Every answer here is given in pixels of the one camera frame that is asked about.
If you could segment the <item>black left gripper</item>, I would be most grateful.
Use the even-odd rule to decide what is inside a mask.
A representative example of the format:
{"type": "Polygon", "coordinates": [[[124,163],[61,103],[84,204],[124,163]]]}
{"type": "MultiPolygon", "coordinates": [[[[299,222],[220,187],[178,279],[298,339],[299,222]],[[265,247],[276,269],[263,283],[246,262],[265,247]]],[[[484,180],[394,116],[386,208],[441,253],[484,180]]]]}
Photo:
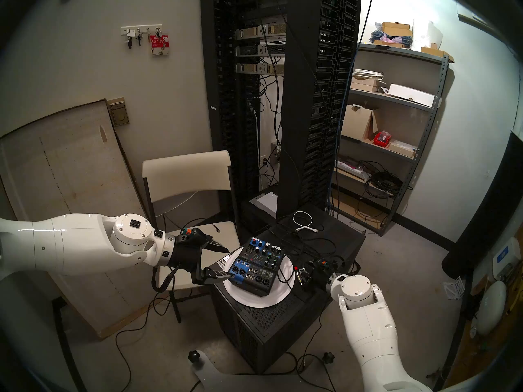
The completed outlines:
{"type": "Polygon", "coordinates": [[[235,274],[202,268],[203,249],[227,249],[212,236],[176,236],[174,244],[174,268],[190,273],[195,285],[212,285],[235,278],[235,274]]]}

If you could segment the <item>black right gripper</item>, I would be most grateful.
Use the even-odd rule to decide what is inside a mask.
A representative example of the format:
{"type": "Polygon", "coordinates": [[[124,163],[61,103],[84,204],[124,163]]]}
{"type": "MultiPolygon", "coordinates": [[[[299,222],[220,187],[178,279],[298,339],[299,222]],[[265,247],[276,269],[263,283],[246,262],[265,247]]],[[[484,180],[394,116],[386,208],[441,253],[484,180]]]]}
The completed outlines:
{"type": "Polygon", "coordinates": [[[337,272],[332,269],[316,269],[313,264],[305,264],[302,267],[302,276],[305,277],[304,288],[330,290],[337,272]]]}

